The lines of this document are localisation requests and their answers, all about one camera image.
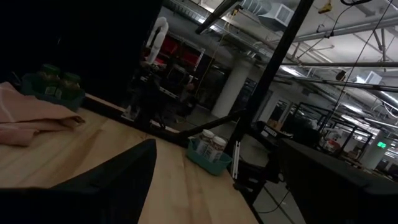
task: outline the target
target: air duct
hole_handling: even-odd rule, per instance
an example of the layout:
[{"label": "air duct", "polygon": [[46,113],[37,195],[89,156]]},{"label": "air duct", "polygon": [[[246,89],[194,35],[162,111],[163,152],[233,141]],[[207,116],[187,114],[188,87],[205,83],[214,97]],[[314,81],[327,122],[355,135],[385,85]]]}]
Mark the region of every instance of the air duct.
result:
[{"label": "air duct", "polygon": [[244,0],[241,6],[256,15],[264,26],[273,31],[285,31],[294,11],[281,3]]},{"label": "air duct", "polygon": [[260,2],[259,0],[244,0],[241,6],[257,16],[267,14],[272,8],[271,3],[267,1]]}]

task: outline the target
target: exit sign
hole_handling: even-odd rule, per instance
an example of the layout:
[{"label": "exit sign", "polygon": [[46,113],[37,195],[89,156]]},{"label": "exit sign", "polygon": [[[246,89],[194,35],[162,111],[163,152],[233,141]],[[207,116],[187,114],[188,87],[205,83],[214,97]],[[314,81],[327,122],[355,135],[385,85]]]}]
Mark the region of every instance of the exit sign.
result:
[{"label": "exit sign", "polygon": [[379,143],[377,144],[377,146],[379,146],[379,147],[382,148],[382,149],[385,149],[386,146],[387,146],[387,144],[384,143],[384,142],[379,142]]}]

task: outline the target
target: teal basket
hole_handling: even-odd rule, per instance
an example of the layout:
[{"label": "teal basket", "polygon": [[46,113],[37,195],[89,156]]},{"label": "teal basket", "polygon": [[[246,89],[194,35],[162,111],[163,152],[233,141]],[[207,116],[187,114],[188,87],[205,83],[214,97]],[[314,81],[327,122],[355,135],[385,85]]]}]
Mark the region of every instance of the teal basket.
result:
[{"label": "teal basket", "polygon": [[23,95],[33,95],[39,100],[44,100],[56,105],[62,105],[71,111],[76,112],[80,105],[83,103],[83,100],[86,96],[86,93],[81,90],[80,94],[74,100],[61,100],[57,99],[55,96],[50,96],[46,94],[41,94],[33,90],[32,82],[34,80],[40,78],[38,74],[26,74],[22,77],[22,88],[21,93]]},{"label": "teal basket", "polygon": [[196,148],[198,146],[198,139],[192,139],[189,142],[189,146],[187,149],[187,157],[194,163],[198,164],[200,167],[205,169],[207,172],[213,175],[220,175],[226,169],[228,164],[232,161],[232,158],[229,155],[223,153],[220,159],[217,162],[210,162],[202,155],[199,155],[196,152]]}]

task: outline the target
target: white bottle cap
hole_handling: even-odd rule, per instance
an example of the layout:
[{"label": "white bottle cap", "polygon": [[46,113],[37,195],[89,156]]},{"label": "white bottle cap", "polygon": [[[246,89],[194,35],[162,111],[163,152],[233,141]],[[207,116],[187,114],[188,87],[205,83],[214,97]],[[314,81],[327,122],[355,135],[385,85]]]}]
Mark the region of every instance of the white bottle cap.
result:
[{"label": "white bottle cap", "polygon": [[226,145],[226,141],[218,136],[213,138],[213,142],[216,143],[219,146],[225,146]]},{"label": "white bottle cap", "polygon": [[208,138],[213,138],[214,137],[214,134],[211,132],[211,131],[209,131],[209,130],[203,130],[202,132],[201,132],[204,136],[206,136],[206,137],[208,137]]}]

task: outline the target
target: black cable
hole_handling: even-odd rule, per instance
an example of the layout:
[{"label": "black cable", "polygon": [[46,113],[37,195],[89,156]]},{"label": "black cable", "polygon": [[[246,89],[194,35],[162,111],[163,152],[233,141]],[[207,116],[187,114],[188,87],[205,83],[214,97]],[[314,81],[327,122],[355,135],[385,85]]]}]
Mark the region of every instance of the black cable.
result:
[{"label": "black cable", "polygon": [[335,22],[335,25],[333,25],[333,28],[332,28],[332,30],[331,30],[331,32],[330,32],[330,35],[329,35],[329,36],[326,36],[326,35],[325,35],[325,38],[333,37],[333,36],[335,35],[335,28],[336,28],[338,19],[340,19],[340,16],[343,15],[344,12],[346,12],[348,9],[351,9],[352,7],[353,7],[353,6],[347,7],[346,9],[343,10],[343,12],[340,13],[340,15],[338,15],[338,17],[337,17],[337,19],[336,19],[336,22]]},{"label": "black cable", "polygon": [[350,2],[346,2],[345,0],[340,0],[340,1],[341,1],[341,3],[343,3],[346,6],[356,6],[356,5],[359,5],[359,4],[364,4],[364,3],[370,2],[372,0],[360,0],[360,1],[353,1],[351,3]]},{"label": "black cable", "polygon": [[290,190],[288,190],[288,191],[286,192],[285,196],[284,196],[284,197],[282,198],[282,200],[277,204],[276,208],[274,208],[274,209],[272,209],[271,211],[268,211],[268,212],[257,212],[257,213],[258,213],[258,214],[267,214],[267,213],[271,213],[271,212],[276,211],[276,210],[280,207],[280,205],[282,204],[282,202],[285,200],[286,196],[287,196],[289,193],[290,193]]},{"label": "black cable", "polygon": [[392,4],[393,1],[394,1],[394,0],[391,0],[390,3],[388,4],[387,9],[384,11],[383,15],[382,15],[381,18],[379,19],[379,22],[377,22],[377,25],[376,25],[375,28],[373,29],[373,31],[372,31],[371,35],[369,36],[368,40],[365,42],[365,45],[363,46],[363,48],[362,48],[362,50],[361,50],[361,53],[359,53],[359,56],[358,56],[358,58],[356,59],[354,65],[353,65],[353,69],[351,69],[351,71],[350,71],[350,73],[349,73],[349,75],[348,75],[346,81],[344,82],[343,89],[341,90],[340,96],[338,97],[337,102],[336,102],[336,105],[335,105],[335,107],[333,108],[332,115],[335,113],[335,111],[336,111],[336,109],[337,109],[338,103],[339,103],[339,101],[341,100],[341,96],[343,96],[344,89],[347,87],[348,80],[349,80],[350,76],[352,75],[352,73],[353,73],[353,71],[354,71],[354,68],[355,68],[356,65],[358,64],[359,59],[361,58],[363,51],[365,50],[367,44],[368,44],[369,41],[371,40],[374,31],[376,31],[376,29],[379,27],[381,21],[383,20],[384,16],[386,15],[387,10],[390,8],[390,6],[391,6],[391,4]]}]

